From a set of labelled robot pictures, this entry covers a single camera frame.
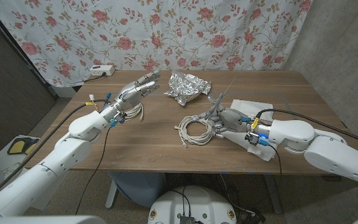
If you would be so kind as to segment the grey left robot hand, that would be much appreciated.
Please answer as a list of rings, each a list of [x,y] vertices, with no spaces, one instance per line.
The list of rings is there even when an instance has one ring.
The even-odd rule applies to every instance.
[[[141,99],[159,88],[157,82],[160,78],[160,71],[152,71],[137,81],[127,84],[118,94],[117,97],[108,103],[101,111],[102,117],[111,123],[112,119],[115,119],[119,123],[123,123],[126,120],[126,111],[134,108]]]

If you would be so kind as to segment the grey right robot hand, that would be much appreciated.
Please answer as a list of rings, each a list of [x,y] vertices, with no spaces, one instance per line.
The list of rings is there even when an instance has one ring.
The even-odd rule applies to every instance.
[[[219,138],[223,138],[223,133],[226,131],[247,133],[249,131],[247,125],[253,122],[254,118],[238,110],[223,106],[221,100],[224,96],[225,94],[221,93],[216,100],[208,96],[208,100],[213,106],[208,111],[192,117],[193,121],[204,119],[211,127],[211,133]]]

